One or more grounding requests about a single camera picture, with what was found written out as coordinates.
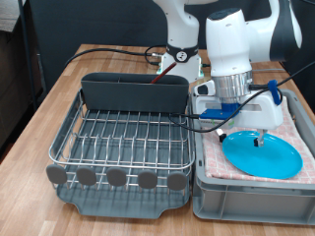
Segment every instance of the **dish rack drainer tray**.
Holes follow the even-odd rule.
[[[191,137],[168,114],[88,110],[80,90],[49,150],[47,175],[80,214],[158,218],[189,200]]]

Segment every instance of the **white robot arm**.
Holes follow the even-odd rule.
[[[255,94],[250,89],[250,62],[285,61],[301,47],[301,30],[290,2],[270,0],[270,4],[272,15],[267,19],[246,23],[242,11],[235,8],[207,18],[212,80],[195,88],[202,126],[213,127],[225,120]],[[270,92],[265,92],[245,105],[225,127],[259,129],[266,134],[283,120],[281,107]]]
[[[199,5],[218,0],[154,0],[167,18],[167,52],[163,55],[159,72],[173,62],[177,66],[169,72],[186,78],[190,83],[203,78],[201,58],[198,55],[198,20],[185,12],[185,5]]]

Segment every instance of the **blue plate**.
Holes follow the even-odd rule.
[[[255,147],[258,132],[242,131],[229,135],[222,149],[226,158],[238,169],[254,176],[287,179],[303,167],[298,151],[286,141],[266,134],[263,147]]]

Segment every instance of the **gray plastic tray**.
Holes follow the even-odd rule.
[[[315,155],[315,128],[294,92],[283,90],[301,138]],[[194,123],[199,129],[198,121]],[[194,135],[194,213],[205,219],[315,225],[315,185],[207,178],[201,134]]]

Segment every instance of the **wooden table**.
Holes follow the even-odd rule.
[[[79,51],[96,47],[82,45]],[[144,52],[144,47],[113,47]],[[205,63],[206,51],[201,51]],[[254,69],[280,68],[278,63],[260,63]],[[315,235],[315,227],[269,223],[202,220],[192,210],[192,202],[167,210],[159,219],[91,217],[62,203],[49,183],[45,167],[51,163],[48,149],[80,87],[80,79],[91,72],[154,73],[143,57],[112,52],[86,54],[72,62],[41,104],[24,132],[0,166],[0,235]],[[205,70],[209,78],[210,69]],[[256,83],[281,81],[285,72],[255,73]],[[293,82],[305,110],[315,116]]]

